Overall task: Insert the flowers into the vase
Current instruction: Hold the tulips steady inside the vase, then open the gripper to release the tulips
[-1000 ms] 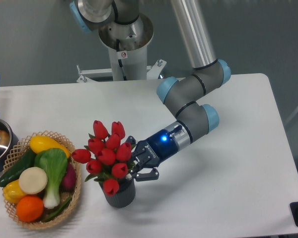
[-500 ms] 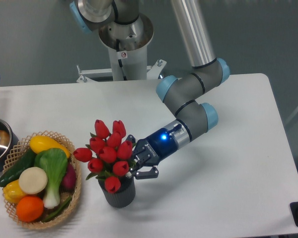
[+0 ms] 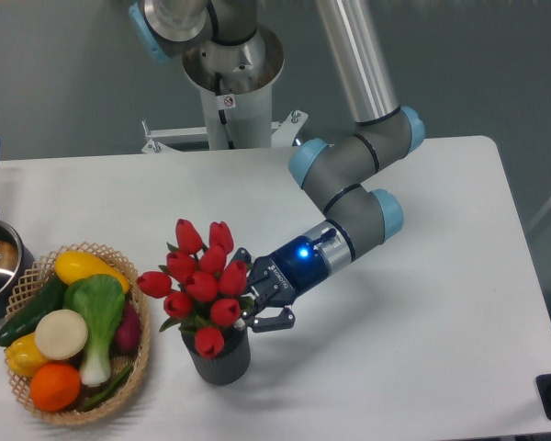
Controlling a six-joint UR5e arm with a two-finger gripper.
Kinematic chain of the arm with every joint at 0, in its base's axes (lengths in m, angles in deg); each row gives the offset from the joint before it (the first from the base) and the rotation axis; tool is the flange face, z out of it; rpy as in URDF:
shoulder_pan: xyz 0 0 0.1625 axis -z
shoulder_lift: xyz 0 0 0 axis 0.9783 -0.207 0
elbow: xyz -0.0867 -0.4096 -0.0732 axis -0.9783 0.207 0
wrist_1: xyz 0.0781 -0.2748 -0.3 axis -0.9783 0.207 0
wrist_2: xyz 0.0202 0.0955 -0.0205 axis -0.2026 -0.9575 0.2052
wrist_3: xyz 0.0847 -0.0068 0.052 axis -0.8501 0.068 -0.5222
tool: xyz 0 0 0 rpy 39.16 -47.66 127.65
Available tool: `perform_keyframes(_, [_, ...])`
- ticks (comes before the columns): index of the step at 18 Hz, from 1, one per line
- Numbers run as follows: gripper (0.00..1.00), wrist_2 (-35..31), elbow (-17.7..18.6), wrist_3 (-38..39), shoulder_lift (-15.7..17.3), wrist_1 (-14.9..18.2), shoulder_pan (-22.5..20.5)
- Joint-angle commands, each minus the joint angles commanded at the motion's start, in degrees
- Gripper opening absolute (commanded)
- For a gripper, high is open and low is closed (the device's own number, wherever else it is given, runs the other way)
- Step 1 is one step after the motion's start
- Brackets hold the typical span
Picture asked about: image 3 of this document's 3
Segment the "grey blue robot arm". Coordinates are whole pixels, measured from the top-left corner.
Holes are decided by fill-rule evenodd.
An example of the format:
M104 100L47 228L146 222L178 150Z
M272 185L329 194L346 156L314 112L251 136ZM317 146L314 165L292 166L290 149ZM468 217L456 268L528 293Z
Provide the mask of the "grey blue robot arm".
M271 254L237 257L251 270L248 309L234 324L256 332L288 329L291 305L335 272L381 245L403 224L398 201L363 183L419 147L425 128L396 99L364 1L317 4L356 130L329 144L303 142L289 173L323 221ZM253 1L139 1L130 20L157 60L180 57L198 88L212 150L271 147L272 86L284 56L278 37L257 19Z

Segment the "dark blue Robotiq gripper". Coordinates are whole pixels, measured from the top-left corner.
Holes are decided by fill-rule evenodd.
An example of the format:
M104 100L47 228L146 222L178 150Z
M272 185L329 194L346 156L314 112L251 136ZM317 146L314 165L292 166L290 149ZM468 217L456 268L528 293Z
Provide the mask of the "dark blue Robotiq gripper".
M228 267L251 271L250 289L256 294L256 308L285 307L297 297L319 285L331 271L316 239L299 236L267 256L254 262L249 252L241 247L229 261ZM243 322L253 332L274 332L294 327L296 316L285 307L273 317L256 317L242 313Z

